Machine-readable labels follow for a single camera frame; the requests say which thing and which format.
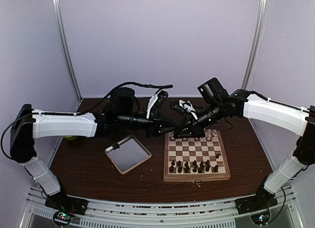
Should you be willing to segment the wooden chess board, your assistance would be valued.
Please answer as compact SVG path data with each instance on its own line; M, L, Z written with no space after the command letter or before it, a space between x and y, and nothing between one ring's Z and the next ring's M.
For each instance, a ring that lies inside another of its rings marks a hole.
M175 161L174 172L169 173L172 160ZM192 170L192 162L197 161L197 172ZM206 161L210 161L210 171L206 172ZM177 162L182 162L182 172L178 173ZM200 162L204 161L204 173L198 173ZM185 173L185 162L189 162L190 172ZM213 172L213 168L218 165L219 171ZM217 130L206 129L205 137L202 138L178 138L175 139L173 133L165 135L164 141L164 172L165 182L192 182L199 181L225 181L231 177L227 156L221 133Z

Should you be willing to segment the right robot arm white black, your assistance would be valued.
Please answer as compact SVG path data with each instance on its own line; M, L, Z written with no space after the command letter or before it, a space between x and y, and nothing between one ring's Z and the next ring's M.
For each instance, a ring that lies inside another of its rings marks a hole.
M252 198L255 208L264 208L283 185L315 163L314 106L296 107L244 89L229 94L215 77L200 85L198 90L207 103L201 111L196 111L191 103L183 100L170 104L173 110L186 114L174 130L175 138L204 137L204 128L233 116L269 123L299 136L295 150L264 180Z

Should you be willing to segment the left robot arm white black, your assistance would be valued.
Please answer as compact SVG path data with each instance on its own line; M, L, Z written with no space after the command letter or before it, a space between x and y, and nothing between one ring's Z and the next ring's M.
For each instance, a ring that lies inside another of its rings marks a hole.
M147 110L133 110L138 101L134 85L156 89ZM108 137L120 129L144 130L147 137L163 135L174 130L176 124L160 108L168 97L166 89L172 85L151 85L124 82L114 87L102 100L81 112L49 112L24 104L16 119L5 132L10 132L10 150L5 156L22 165L40 185L46 197L60 210L67 210L71 200L60 181L39 157L34 148L38 138L51 136Z

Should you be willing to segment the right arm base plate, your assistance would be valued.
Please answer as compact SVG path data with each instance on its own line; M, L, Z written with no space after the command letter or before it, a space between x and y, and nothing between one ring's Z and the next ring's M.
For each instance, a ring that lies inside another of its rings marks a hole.
M277 205L278 202L275 198L264 199L261 197L250 196L235 200L235 204L238 210L238 214L241 215L256 212L259 210L266 210L270 206Z

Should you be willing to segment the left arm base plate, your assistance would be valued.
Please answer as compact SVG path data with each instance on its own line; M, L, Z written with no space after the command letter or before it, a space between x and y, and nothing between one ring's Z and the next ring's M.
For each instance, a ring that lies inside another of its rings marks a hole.
M48 197L45 201L45 206L54 208L71 215L85 215L88 201L75 197Z

